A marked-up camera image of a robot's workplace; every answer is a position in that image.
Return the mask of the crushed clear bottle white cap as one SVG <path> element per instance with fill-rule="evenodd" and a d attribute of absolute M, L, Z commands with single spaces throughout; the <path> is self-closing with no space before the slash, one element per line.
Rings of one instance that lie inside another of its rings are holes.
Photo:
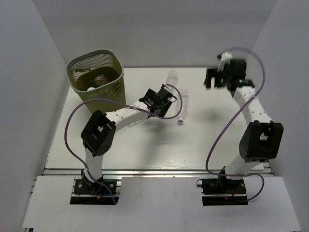
<path fill-rule="evenodd" d="M 131 124 L 129 125 L 129 127 L 132 128 L 132 127 L 134 127 L 134 126 L 136 126 L 136 125 L 142 123 L 143 121 L 144 121 L 144 120 L 139 120 L 139 121 L 136 121 L 136 122 L 134 122 L 134 123 L 131 123 Z"/>

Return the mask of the clear bottle blue cap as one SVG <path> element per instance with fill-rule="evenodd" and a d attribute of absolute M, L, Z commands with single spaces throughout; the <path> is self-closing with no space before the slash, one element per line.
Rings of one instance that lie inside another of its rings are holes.
<path fill-rule="evenodd" d="M 168 76 L 167 76 L 167 79 L 165 81 L 165 84 L 169 84 L 169 85 L 172 85 L 174 87 L 177 86 L 177 83 L 178 83 L 178 80 L 179 80 L 179 75 L 176 71 L 170 71 L 168 73 Z"/>
<path fill-rule="evenodd" d="M 183 125 L 187 117 L 187 112 L 188 112 L 189 93 L 188 93 L 188 90 L 185 88 L 180 89 L 180 93 L 181 93 L 181 98 L 182 98 L 183 103 L 182 103 L 181 111 L 177 117 L 177 124 Z"/>

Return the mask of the clear crushed bottle front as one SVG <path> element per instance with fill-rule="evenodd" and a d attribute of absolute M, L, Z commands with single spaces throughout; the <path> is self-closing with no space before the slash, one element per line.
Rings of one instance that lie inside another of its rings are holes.
<path fill-rule="evenodd" d="M 94 78 L 94 83 L 96 87 L 104 86 L 108 84 L 109 82 L 110 82 L 109 79 L 104 74 L 101 74 Z"/>

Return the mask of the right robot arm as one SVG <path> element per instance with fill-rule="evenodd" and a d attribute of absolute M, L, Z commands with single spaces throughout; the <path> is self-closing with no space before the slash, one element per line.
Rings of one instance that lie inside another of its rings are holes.
<path fill-rule="evenodd" d="M 204 85 L 214 82 L 225 87 L 240 107 L 247 128 L 239 142 L 239 153 L 218 173 L 218 188 L 230 192 L 255 166 L 276 158 L 283 135 L 283 125 L 274 122 L 262 107 L 251 79 L 246 78 L 247 62 L 243 58 L 221 57 L 217 68 L 207 70 Z"/>

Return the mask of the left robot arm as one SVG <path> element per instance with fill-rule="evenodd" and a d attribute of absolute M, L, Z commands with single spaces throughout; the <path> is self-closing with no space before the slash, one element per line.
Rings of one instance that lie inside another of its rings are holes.
<path fill-rule="evenodd" d="M 115 133 L 150 117 L 163 118 L 172 105 L 172 98 L 175 98 L 173 87 L 165 84 L 158 92 L 149 89 L 144 97 L 132 105 L 106 113 L 97 110 L 92 114 L 81 133 L 87 165 L 82 178 L 90 192 L 101 190 L 103 157 L 111 148 Z"/>

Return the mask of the olive green mesh bin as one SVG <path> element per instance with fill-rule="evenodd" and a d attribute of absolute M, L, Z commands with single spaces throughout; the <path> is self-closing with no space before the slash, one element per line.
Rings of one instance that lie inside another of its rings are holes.
<path fill-rule="evenodd" d="M 83 102 L 107 99 L 126 103 L 124 69 L 113 52 L 101 49 L 79 56 L 67 64 L 66 73 Z"/>

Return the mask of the clear bottle blue cap back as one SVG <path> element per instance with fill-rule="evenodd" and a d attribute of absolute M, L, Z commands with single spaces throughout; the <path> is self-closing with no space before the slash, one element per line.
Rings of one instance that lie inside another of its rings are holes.
<path fill-rule="evenodd" d="M 172 85 L 174 87 L 177 86 L 177 83 L 178 83 L 178 80 L 179 80 L 179 75 L 176 71 L 170 71 L 168 73 L 168 76 L 167 76 L 167 79 L 165 81 L 165 84 L 169 84 L 169 85 Z"/>

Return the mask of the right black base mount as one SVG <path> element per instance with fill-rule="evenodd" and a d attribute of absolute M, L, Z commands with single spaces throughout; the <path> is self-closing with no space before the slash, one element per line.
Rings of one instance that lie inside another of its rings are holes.
<path fill-rule="evenodd" d="M 203 206 L 248 205 L 244 180 L 230 180 L 225 177 L 198 179 L 197 187 L 202 189 Z"/>

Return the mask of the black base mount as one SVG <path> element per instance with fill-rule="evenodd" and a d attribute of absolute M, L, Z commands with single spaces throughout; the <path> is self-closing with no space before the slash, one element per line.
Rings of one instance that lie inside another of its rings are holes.
<path fill-rule="evenodd" d="M 203 206 L 248 205 L 244 180 L 230 180 L 225 177 L 198 179 L 197 187 L 202 189 Z"/>
<path fill-rule="evenodd" d="M 115 203 L 118 203 L 121 191 L 121 180 L 104 179 L 104 184 L 111 190 Z M 93 189 L 82 179 L 75 179 L 73 182 L 70 197 L 71 205 L 114 205 L 112 195 L 106 187 L 101 185 Z"/>

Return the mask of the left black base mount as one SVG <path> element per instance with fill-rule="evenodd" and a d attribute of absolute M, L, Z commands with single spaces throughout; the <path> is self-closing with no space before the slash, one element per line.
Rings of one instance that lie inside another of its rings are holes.
<path fill-rule="evenodd" d="M 118 203 L 121 191 L 121 180 L 104 179 L 104 184 L 111 190 L 115 203 Z M 73 182 L 70 197 L 71 205 L 114 205 L 112 195 L 106 187 L 101 185 L 93 189 L 82 179 L 75 179 Z"/>

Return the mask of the aluminium front rail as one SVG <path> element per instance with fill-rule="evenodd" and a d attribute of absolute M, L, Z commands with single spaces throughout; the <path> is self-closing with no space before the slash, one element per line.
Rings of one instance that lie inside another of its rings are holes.
<path fill-rule="evenodd" d="M 43 175 L 73 175 L 81 174 L 81 169 L 44 169 Z M 206 170 L 121 170 L 121 169 L 102 169 L 103 175 L 110 176 L 204 176 L 210 173 Z"/>

